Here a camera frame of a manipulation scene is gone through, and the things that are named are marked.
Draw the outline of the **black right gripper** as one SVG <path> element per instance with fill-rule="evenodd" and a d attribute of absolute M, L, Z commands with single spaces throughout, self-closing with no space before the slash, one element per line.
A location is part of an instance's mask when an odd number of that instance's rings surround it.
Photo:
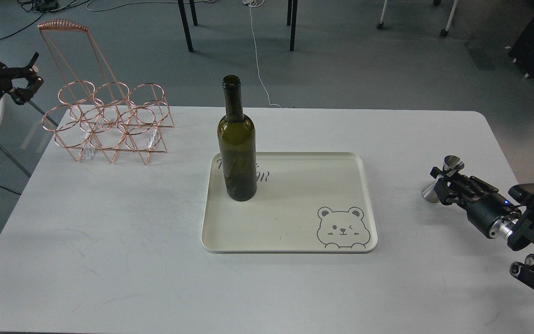
<path fill-rule="evenodd" d="M 521 211 L 504 198 L 498 188 L 478 177 L 468 177 L 454 170 L 449 175 L 438 167 L 433 167 L 430 175 L 439 177 L 435 187 L 439 202 L 464 209 L 469 222 L 487 238 L 497 237 L 495 224 L 503 220 L 517 221 L 521 217 Z"/>

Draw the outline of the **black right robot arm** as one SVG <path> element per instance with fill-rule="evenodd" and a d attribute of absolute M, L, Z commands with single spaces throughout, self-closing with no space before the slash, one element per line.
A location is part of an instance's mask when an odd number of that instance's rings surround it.
<path fill-rule="evenodd" d="M 456 170 L 433 167 L 432 193 L 439 203 L 457 205 L 466 211 L 468 221 L 486 238 L 504 238 L 513 251 L 534 246 L 534 183 L 518 184 L 509 189 L 510 199 L 498 188 L 478 177 Z M 534 290 L 534 254 L 523 262 L 513 262 L 510 274 Z"/>

